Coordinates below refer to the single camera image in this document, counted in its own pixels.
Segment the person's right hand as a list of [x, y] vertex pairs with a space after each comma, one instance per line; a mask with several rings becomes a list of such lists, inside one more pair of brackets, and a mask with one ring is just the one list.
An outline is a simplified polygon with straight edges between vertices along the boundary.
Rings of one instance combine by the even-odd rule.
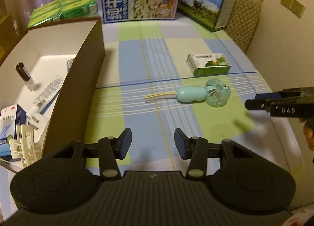
[[308, 148], [313, 151], [314, 148], [313, 129], [309, 127], [305, 119], [301, 118], [300, 122], [303, 123], [303, 134], [306, 138]]

